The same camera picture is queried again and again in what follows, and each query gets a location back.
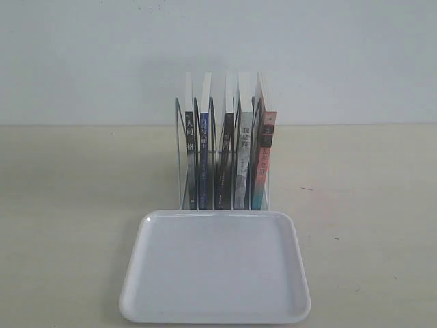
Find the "white plastic tray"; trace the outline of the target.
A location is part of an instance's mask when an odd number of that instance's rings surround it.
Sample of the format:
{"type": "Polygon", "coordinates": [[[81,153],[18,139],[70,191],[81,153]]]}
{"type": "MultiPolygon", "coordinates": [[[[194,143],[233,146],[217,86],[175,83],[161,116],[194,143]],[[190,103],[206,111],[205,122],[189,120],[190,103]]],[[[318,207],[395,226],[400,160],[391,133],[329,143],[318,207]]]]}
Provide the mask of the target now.
{"type": "Polygon", "coordinates": [[[119,297],[126,320],[291,325],[310,310],[285,213],[158,210],[141,220],[119,297]]]}

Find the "grey white spine book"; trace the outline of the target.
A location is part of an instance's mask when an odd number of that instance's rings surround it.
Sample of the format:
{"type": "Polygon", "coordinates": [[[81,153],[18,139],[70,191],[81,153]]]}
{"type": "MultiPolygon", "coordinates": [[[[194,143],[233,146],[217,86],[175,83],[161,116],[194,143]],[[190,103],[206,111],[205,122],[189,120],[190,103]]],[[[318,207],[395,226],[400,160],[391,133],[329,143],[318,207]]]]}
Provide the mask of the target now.
{"type": "Polygon", "coordinates": [[[246,210],[249,206],[249,164],[253,130],[253,105],[251,100],[250,74],[239,72],[234,210],[246,210]]]}

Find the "blue moon cover book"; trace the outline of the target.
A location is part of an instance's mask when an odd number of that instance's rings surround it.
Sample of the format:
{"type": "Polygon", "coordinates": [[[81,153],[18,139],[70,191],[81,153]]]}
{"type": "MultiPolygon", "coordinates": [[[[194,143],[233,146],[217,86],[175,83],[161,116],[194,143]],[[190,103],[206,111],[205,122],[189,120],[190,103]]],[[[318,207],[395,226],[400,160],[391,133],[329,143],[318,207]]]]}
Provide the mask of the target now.
{"type": "Polygon", "coordinates": [[[209,183],[208,183],[208,131],[210,112],[210,91],[212,73],[206,72],[203,79],[201,97],[200,119],[200,147],[199,147],[199,209],[207,210],[209,207],[209,183]]]}

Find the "dark brown spine book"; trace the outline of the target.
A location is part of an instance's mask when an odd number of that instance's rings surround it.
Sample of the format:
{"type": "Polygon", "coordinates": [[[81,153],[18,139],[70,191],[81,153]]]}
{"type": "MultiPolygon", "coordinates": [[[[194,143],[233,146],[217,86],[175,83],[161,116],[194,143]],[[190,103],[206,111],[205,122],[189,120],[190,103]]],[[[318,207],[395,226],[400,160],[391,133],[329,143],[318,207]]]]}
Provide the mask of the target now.
{"type": "Polygon", "coordinates": [[[234,133],[234,83],[233,74],[225,73],[224,117],[221,133],[221,147],[216,176],[215,209],[231,209],[231,164],[234,133]]]}

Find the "black spine book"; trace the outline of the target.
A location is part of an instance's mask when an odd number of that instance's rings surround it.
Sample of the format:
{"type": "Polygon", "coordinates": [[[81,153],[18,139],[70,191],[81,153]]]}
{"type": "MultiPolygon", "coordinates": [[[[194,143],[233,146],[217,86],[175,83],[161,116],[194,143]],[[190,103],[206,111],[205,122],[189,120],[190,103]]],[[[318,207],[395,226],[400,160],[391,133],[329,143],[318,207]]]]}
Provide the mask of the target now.
{"type": "Polygon", "coordinates": [[[186,130],[188,203],[191,210],[197,210],[195,122],[193,112],[193,84],[190,72],[185,74],[184,117],[186,130]]]}

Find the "red spine book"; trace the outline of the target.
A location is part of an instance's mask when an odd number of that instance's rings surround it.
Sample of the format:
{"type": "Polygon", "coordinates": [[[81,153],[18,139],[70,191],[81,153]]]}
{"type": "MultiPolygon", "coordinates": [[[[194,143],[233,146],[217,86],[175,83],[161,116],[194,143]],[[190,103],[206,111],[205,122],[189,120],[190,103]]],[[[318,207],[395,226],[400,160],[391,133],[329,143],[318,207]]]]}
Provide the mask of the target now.
{"type": "Polygon", "coordinates": [[[254,105],[251,209],[261,210],[277,119],[277,110],[272,104],[266,79],[262,73],[257,74],[254,105]]]}

